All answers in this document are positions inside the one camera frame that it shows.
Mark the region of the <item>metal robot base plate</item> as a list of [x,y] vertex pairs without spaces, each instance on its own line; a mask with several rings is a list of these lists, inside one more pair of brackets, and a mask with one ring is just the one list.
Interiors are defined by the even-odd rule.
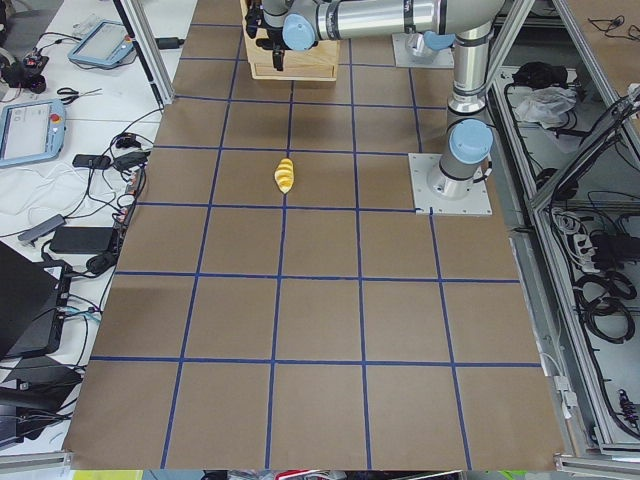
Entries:
[[493,211],[483,170],[467,180],[452,180],[440,169],[441,154],[410,153],[413,204],[418,215],[491,216]]

